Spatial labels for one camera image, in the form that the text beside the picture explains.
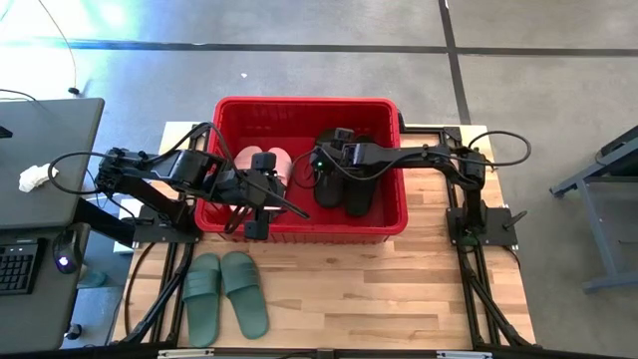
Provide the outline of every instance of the gray metal frame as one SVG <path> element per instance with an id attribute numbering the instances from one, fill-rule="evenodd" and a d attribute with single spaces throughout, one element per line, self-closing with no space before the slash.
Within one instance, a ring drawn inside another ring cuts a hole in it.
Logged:
<path id="1" fill-rule="evenodd" d="M 612 238 L 609 235 L 610 231 L 619 232 L 619 228 L 620 230 L 622 230 L 623 227 L 631 228 L 631 223 L 626 222 L 623 224 L 619 223 L 618 220 L 609 220 L 608 223 L 607 218 L 609 215 L 606 215 L 608 214 L 607 212 L 603 215 L 604 209 L 597 203 L 597 198 L 592 187 L 595 183 L 609 183 L 610 186 L 620 183 L 636 183 L 636 188 L 638 188 L 638 178 L 605 176 L 608 175 L 609 168 L 613 164 L 618 163 L 636 151 L 638 151 L 638 138 L 629 141 L 618 150 L 598 160 L 596 164 L 589 166 L 578 174 L 564 180 L 561 184 L 549 189 L 555 197 L 559 198 L 563 197 L 566 192 L 572 189 L 578 189 L 582 201 L 585 204 L 589 225 L 598 250 L 600 251 L 605 271 L 607 272 L 607 274 L 602 277 L 594 278 L 583 283 L 583 290 L 587 294 L 601 288 L 638 284 L 638 271 L 627 268 L 627 263 L 623 258 L 623 250 L 621 248 L 621 244 L 635 242 L 635 239 L 632 240 L 632 238 L 629 237 L 630 235 L 626 235 L 624 238 L 623 235 L 621 235 L 620 239 L 615 236 Z"/>

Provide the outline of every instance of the white tissue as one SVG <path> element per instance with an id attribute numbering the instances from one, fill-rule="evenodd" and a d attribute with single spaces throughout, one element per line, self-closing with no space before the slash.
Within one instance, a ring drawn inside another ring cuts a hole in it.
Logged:
<path id="1" fill-rule="evenodd" d="M 31 166 L 24 170 L 20 174 L 20 186 L 18 189 L 23 192 L 29 192 L 31 189 L 39 186 L 45 181 L 49 180 L 49 176 L 47 175 L 47 170 L 49 169 L 49 164 L 43 166 Z M 53 168 L 52 171 L 53 177 L 58 174 L 58 170 Z"/>

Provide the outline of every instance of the green slide sandal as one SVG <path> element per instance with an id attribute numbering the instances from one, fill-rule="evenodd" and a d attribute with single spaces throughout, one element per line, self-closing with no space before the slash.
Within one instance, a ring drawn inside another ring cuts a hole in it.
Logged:
<path id="1" fill-rule="evenodd" d="M 247 254 L 230 252 L 221 259 L 224 292 L 235 310 L 241 333 L 257 339 L 268 331 L 266 301 L 259 287 L 257 266 Z"/>
<path id="2" fill-rule="evenodd" d="M 219 326 L 219 258 L 212 253 L 197 257 L 186 274 L 181 300 L 186 306 L 188 341 L 204 348 L 217 339 Z"/>

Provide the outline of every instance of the black desk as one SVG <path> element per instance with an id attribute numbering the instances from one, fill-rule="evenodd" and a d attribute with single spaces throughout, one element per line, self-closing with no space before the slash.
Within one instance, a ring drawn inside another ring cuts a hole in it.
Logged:
<path id="1" fill-rule="evenodd" d="M 18 190 L 19 173 L 44 165 L 64 153 L 90 151 L 104 108 L 102 99 L 0 103 L 0 125 L 13 138 L 0 140 L 0 238 L 26 236 L 54 238 L 69 224 L 79 200 L 49 182 L 29 193 Z M 56 179 L 80 189 L 87 157 L 63 160 Z M 90 227 L 78 233 L 81 250 Z M 69 324 L 80 271 L 60 273 L 47 243 L 33 292 L 0 296 L 0 353 L 57 349 Z"/>

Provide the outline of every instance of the keyboard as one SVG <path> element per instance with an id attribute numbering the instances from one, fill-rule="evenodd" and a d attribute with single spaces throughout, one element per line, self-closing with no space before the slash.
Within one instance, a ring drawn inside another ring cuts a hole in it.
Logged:
<path id="1" fill-rule="evenodd" d="M 0 295 L 31 293 L 46 244 L 45 238 L 0 240 Z"/>

